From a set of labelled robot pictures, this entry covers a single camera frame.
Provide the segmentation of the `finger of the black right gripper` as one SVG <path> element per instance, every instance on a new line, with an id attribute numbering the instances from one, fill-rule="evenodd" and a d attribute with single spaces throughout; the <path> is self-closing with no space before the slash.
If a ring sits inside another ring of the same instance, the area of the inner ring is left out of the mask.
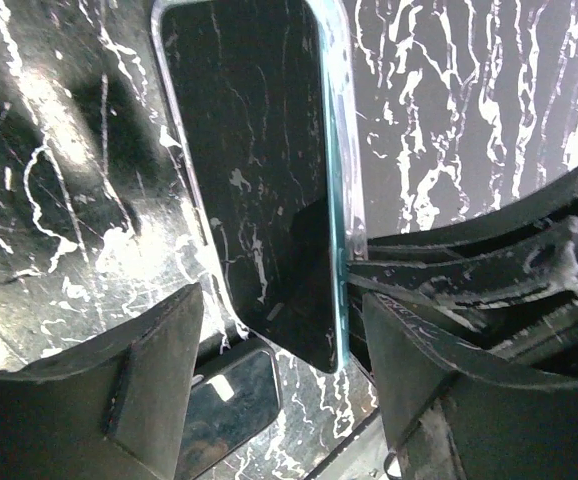
<path id="1" fill-rule="evenodd" d="M 371 239 L 371 250 L 454 247 L 521 239 L 568 216 L 578 217 L 578 167 L 527 197 L 488 214 L 444 227 Z"/>
<path id="2" fill-rule="evenodd" d="M 359 289 L 455 313 L 554 307 L 574 296 L 577 215 L 550 215 L 514 228 L 477 219 L 378 237 L 348 266 Z"/>

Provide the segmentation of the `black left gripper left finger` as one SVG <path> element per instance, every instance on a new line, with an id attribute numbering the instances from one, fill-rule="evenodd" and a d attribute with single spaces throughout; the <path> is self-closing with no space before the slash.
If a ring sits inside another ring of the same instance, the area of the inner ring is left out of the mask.
<path id="1" fill-rule="evenodd" d="M 0 371 L 0 479 L 174 476 L 201 287 L 16 372 Z"/>

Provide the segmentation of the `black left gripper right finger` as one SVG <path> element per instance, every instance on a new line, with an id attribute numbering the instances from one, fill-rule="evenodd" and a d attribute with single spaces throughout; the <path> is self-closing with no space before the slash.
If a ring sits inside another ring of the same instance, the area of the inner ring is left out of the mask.
<path id="1" fill-rule="evenodd" d="M 405 479 L 578 479 L 578 379 L 500 359 L 368 293 L 384 432 Z"/>

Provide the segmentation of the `phone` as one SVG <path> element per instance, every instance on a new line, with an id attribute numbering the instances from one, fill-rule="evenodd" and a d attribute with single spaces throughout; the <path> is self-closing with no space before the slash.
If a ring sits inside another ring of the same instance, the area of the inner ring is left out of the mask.
<path id="1" fill-rule="evenodd" d="M 154 48 L 224 306 L 334 373 L 347 265 L 367 254 L 340 1 L 158 1 Z"/>

